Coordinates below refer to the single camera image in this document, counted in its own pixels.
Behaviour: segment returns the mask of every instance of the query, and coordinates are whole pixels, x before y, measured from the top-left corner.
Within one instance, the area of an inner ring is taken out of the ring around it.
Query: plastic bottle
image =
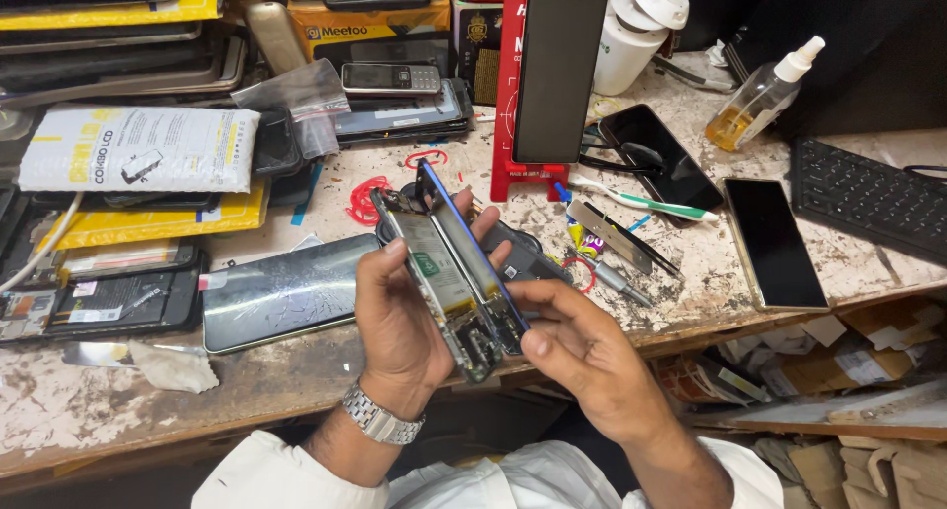
[[[735,151],[751,140],[799,94],[802,75],[812,67],[812,59],[826,45],[815,36],[796,52],[786,54],[778,64],[763,64],[734,93],[724,108],[707,124],[704,134],[711,143]]]

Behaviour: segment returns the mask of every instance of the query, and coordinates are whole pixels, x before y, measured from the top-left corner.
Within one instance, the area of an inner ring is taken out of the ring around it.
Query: white shirt
[[[699,439],[733,478],[733,509],[782,508],[775,472],[732,442]],[[375,488],[336,478],[305,450],[254,431],[214,469],[193,509],[646,509],[644,494],[625,497],[590,460],[566,442],[529,444],[498,464],[437,463]]]

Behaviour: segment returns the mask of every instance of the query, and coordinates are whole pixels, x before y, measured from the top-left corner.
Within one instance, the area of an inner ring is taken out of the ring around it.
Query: silver metal watch strap
[[[414,441],[420,427],[424,424],[424,414],[421,413],[418,422],[398,420],[388,411],[376,406],[371,398],[365,395],[359,380],[349,388],[342,397],[342,407],[362,429],[362,432],[378,442],[405,445]]]

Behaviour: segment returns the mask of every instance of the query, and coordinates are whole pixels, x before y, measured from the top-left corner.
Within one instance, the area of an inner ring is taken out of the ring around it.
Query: black keyboard
[[[791,152],[800,217],[947,265],[947,185],[814,140]]]

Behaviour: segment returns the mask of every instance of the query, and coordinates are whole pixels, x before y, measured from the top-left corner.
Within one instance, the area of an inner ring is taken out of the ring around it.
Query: toothbrush
[[[609,188],[605,184],[599,183],[595,180],[590,180],[585,176],[577,175],[575,173],[569,174],[569,185],[577,187],[594,187],[603,190],[612,200],[615,200],[624,206],[628,206],[629,208],[668,213],[669,215],[674,215],[693,221],[716,222],[720,218],[714,213],[698,210],[697,208],[676,206],[674,204],[664,204],[663,202],[655,202],[654,200],[647,200],[646,198],[638,198],[637,196],[632,196],[631,194],[618,192],[613,188]]]

